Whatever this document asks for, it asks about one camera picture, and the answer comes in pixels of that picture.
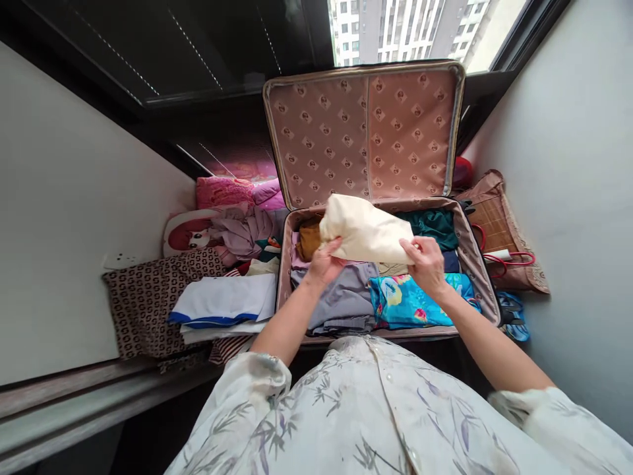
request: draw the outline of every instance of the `sleeve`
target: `sleeve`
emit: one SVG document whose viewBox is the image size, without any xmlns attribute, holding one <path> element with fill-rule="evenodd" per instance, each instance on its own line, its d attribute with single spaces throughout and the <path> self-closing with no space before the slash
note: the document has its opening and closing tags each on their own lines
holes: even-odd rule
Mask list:
<svg viewBox="0 0 633 475">
<path fill-rule="evenodd" d="M 492 394 L 489 402 L 574 471 L 633 473 L 633 448 L 558 388 L 524 393 L 500 391 Z"/>
<path fill-rule="evenodd" d="M 233 358 L 165 474 L 229 468 L 276 399 L 290 390 L 290 383 L 290 371 L 274 356 L 249 352 Z"/>
</svg>

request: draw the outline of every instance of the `electrical outlet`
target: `electrical outlet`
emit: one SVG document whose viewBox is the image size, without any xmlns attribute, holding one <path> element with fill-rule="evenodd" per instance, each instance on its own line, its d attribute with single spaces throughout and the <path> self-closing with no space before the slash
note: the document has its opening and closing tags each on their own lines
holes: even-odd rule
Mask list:
<svg viewBox="0 0 633 475">
<path fill-rule="evenodd" d="M 104 256 L 103 268 L 110 270 L 125 269 L 137 264 L 141 264 L 143 260 L 134 254 L 116 253 L 106 254 Z"/>
</svg>

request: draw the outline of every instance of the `floral shirt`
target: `floral shirt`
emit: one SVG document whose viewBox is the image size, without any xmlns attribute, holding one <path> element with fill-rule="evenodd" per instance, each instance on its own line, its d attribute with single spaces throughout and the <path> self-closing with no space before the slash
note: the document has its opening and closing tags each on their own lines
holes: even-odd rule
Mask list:
<svg viewBox="0 0 633 475">
<path fill-rule="evenodd" d="M 560 390 L 495 393 L 381 338 L 347 336 L 290 389 L 232 359 L 167 474 L 633 473 L 633 449 Z"/>
</svg>

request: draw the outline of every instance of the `cream cloth bag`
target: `cream cloth bag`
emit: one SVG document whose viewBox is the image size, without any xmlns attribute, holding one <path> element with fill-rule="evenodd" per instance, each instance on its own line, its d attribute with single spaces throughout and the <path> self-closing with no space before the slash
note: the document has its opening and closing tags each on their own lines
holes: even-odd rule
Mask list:
<svg viewBox="0 0 633 475">
<path fill-rule="evenodd" d="M 332 254 L 350 261 L 409 264 L 399 240 L 413 239 L 411 224 L 375 208 L 369 201 L 333 194 L 328 199 L 325 216 L 319 224 L 321 247 L 343 238 L 343 244 Z"/>
</svg>

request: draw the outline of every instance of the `cartoon character pillow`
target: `cartoon character pillow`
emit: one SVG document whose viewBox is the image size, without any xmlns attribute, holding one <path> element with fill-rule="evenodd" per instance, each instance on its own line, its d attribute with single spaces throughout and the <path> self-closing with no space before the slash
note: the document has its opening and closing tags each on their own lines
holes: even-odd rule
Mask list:
<svg viewBox="0 0 633 475">
<path fill-rule="evenodd" d="M 221 242 L 212 238 L 211 219 L 242 220 L 246 216 L 248 208 L 248 203 L 239 203 L 238 205 L 188 211 L 172 216 L 165 226 L 163 256 L 171 257 L 183 252 L 215 247 L 222 258 L 222 263 L 230 267 L 237 262 L 237 259 L 224 246 L 221 246 Z"/>
</svg>

